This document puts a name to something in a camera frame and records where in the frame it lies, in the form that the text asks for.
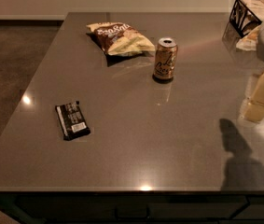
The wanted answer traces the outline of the gold LaCroix can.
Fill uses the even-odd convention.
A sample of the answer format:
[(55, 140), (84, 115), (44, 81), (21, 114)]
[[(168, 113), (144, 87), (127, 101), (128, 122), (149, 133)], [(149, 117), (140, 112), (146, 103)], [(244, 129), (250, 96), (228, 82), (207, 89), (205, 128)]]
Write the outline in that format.
[(153, 71), (153, 78), (160, 83), (168, 83), (174, 79), (174, 67), (177, 59), (178, 46), (171, 37), (159, 40)]

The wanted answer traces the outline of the sea salt chips bag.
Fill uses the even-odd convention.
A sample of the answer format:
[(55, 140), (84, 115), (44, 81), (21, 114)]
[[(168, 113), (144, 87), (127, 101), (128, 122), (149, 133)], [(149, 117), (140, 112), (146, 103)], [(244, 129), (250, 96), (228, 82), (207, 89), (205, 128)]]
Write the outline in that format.
[(87, 28), (109, 56), (131, 57), (155, 50), (148, 38), (127, 23), (98, 22), (88, 24)]

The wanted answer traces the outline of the black rxbar chocolate bar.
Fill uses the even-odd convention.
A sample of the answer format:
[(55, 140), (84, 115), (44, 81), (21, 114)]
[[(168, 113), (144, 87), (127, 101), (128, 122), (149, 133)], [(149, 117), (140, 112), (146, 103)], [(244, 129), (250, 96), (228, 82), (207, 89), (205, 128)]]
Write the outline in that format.
[(90, 128), (81, 112), (79, 101), (65, 105), (56, 105), (55, 110), (65, 141), (71, 141), (90, 134)]

